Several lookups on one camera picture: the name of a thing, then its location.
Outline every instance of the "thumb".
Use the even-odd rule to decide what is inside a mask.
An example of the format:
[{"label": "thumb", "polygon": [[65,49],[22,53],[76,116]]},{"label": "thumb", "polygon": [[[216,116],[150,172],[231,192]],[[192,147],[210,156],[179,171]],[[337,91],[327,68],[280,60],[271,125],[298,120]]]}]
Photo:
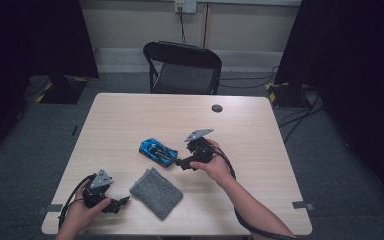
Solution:
[{"label": "thumb", "polygon": [[102,209],[106,208],[111,203],[111,198],[105,198],[93,207],[91,210],[94,214],[99,213]]},{"label": "thumb", "polygon": [[205,163],[202,162],[190,162],[189,165],[193,168],[204,170],[205,171]]}]

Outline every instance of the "black folding chair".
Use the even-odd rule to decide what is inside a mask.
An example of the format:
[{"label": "black folding chair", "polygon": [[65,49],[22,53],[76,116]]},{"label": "black folding chair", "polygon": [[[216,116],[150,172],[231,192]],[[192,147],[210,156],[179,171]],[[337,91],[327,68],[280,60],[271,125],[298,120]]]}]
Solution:
[{"label": "black folding chair", "polygon": [[[155,41],[146,44],[143,53],[149,63],[151,93],[217,94],[222,63],[211,50]],[[159,72],[154,61],[163,63]]]}]

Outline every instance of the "table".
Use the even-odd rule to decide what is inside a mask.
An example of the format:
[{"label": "table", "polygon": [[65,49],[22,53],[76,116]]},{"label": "table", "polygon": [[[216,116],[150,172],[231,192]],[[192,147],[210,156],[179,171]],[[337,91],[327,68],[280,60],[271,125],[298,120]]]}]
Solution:
[{"label": "table", "polygon": [[[216,113],[218,104],[223,111]],[[138,152],[140,143],[155,138],[190,156],[184,139],[195,129],[213,128],[213,139],[229,157],[237,180],[297,235],[312,226],[302,201],[271,105],[262,97],[159,94],[98,94],[67,164],[52,204],[64,204],[87,175],[105,169],[114,183],[106,192],[120,199],[155,167],[184,196],[160,221],[141,201],[131,198],[118,214],[99,214],[84,234],[105,235],[249,235],[236,220],[233,205],[203,171],[165,169]],[[45,234],[56,234],[60,213],[47,213]]]}]

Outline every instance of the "blue toy car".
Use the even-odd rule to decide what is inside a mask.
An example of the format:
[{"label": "blue toy car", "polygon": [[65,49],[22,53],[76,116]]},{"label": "blue toy car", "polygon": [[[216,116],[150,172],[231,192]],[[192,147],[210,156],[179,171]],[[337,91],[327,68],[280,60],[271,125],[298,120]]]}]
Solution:
[{"label": "blue toy car", "polygon": [[163,167],[170,166],[177,159],[177,151],[164,146],[154,138],[140,144],[139,152]]}]

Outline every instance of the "gray cloth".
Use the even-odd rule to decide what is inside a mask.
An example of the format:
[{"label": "gray cloth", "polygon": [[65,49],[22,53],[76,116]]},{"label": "gray cloth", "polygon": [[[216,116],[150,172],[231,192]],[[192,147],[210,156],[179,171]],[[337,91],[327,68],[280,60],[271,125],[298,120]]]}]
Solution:
[{"label": "gray cloth", "polygon": [[183,197],[183,193],[155,168],[147,169],[130,188],[130,193],[140,199],[160,220],[164,220]]}]

